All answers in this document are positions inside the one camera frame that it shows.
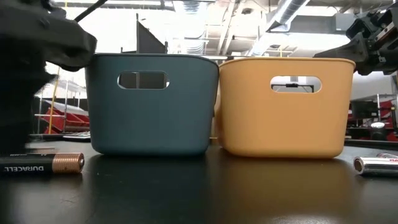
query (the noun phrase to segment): battery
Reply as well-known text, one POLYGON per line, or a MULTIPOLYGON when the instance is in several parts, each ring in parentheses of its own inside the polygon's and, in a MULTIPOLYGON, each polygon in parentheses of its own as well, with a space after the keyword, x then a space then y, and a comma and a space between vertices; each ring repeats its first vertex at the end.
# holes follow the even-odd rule
POLYGON ((82 153, 27 153, 0 156, 0 174, 77 174, 85 164, 82 153))
POLYGON ((398 159, 386 157, 355 157, 354 168, 359 175, 398 175, 398 159))
POLYGON ((25 152, 23 153, 41 153, 41 154, 48 154, 48 153, 58 153, 59 149, 54 147, 27 147, 25 148, 25 152))
POLYGON ((398 156, 393 155, 393 154, 389 154, 389 153, 379 153, 376 157, 381 157, 381 158, 398 158, 398 156))

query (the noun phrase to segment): workshop background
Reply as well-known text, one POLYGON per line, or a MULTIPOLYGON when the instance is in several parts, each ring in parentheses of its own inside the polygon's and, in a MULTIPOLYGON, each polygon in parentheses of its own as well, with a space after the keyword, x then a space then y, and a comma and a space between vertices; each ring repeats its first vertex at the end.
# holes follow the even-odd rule
MULTIPOLYGON (((95 0, 55 0, 75 18, 95 0)), ((83 19, 81 26, 98 39, 97 52, 119 53, 134 51, 136 14, 139 21, 161 42, 168 42, 169 54, 207 55, 225 60, 227 55, 262 57, 312 57, 315 53, 339 47, 349 42, 345 30, 357 17, 374 9, 383 10, 391 0, 208 0, 208 1, 127 1, 110 0, 83 19), (265 30, 275 20, 275 11, 285 1, 292 1, 298 12, 291 23, 271 33, 265 30)), ((290 9, 285 15, 294 14, 290 9)), ((47 70, 57 73, 58 67, 49 64, 47 70)), ((83 70, 76 73, 60 71, 61 80, 70 80, 85 87, 83 70)), ((320 84, 315 78, 300 77, 288 80, 301 85, 320 84)), ((273 80, 283 83, 285 80, 273 80)), ((65 90, 57 90, 64 98, 65 90)), ((354 74, 351 99, 375 94, 396 93, 392 76, 373 72, 368 76, 354 74)), ((49 84, 44 98, 53 94, 49 84)), ((68 97, 76 96, 75 92, 68 97)))

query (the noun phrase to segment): storage bin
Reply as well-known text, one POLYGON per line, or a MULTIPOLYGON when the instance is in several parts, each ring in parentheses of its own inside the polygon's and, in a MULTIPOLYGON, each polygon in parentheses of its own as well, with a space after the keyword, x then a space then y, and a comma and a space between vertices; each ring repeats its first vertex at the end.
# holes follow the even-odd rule
POLYGON ((218 140, 251 157, 331 158, 343 150, 354 62, 328 58, 245 58, 220 65, 218 140), (279 93, 277 76, 317 77, 315 93, 279 93))
POLYGON ((208 147, 218 66, 190 55, 97 54, 86 68, 91 144, 103 154, 194 155, 208 147), (125 89, 125 72, 164 73, 164 89, 125 89))

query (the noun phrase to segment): table surface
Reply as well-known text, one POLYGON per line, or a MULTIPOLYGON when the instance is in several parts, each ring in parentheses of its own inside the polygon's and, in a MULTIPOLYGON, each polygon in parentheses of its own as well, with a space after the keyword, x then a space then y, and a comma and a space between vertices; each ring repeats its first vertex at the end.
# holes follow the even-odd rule
POLYGON ((211 147, 191 158, 107 157, 89 143, 81 175, 0 178, 0 223, 397 223, 398 179, 363 178, 345 147, 332 160, 250 159, 211 147))

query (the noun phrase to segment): wall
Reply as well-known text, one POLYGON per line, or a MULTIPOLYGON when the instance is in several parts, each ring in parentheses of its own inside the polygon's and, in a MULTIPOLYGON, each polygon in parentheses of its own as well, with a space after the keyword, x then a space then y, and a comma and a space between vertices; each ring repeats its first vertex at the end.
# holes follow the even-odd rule
MULTIPOLYGON (((82 13, 85 8, 65 8, 67 18, 74 19, 82 13)), ((97 9, 80 22, 81 27, 94 35, 98 42, 96 52, 98 53, 120 53, 121 47, 124 51, 137 49, 136 40, 136 11, 132 9, 97 9)), ((48 63, 46 70, 49 73, 57 74, 58 66, 48 63)), ((70 80, 80 86, 86 86, 85 71, 77 72, 60 70, 62 80, 70 80)), ((49 85, 44 91, 44 97, 50 98, 53 94, 53 85, 49 85)), ((57 98, 65 97, 65 90, 57 89, 57 98)), ((68 92, 68 97, 77 97, 76 93, 68 92)))
POLYGON ((382 72, 372 72, 367 76, 354 74, 352 100, 376 94, 392 94, 391 75, 382 72))
MULTIPOLYGON (((52 95, 54 93, 54 85, 53 84, 47 84, 47 86, 44 88, 43 92, 38 91, 35 95, 37 97, 41 97, 43 93, 43 98, 52 98, 52 95)), ((65 98, 66 96, 66 90, 63 88, 57 88, 57 94, 55 95, 56 98, 65 98)), ((82 92, 80 93, 75 93, 72 91, 68 91, 68 98, 80 98, 80 99, 87 99, 87 93, 82 92)))

